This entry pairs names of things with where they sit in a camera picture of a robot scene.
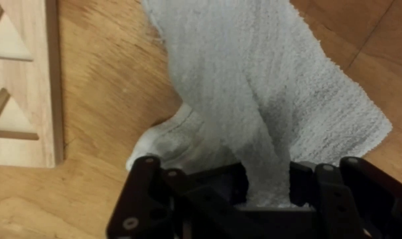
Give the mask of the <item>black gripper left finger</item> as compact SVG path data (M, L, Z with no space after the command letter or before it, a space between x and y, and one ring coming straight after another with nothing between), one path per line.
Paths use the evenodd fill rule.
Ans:
M138 158L123 185L106 227L106 239L184 239L183 218L175 211L181 182L179 169L164 170L155 157Z

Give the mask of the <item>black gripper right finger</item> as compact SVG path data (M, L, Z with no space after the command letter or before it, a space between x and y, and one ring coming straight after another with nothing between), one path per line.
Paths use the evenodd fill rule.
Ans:
M289 198L318 214L325 239L402 239L402 184L370 162L291 162Z

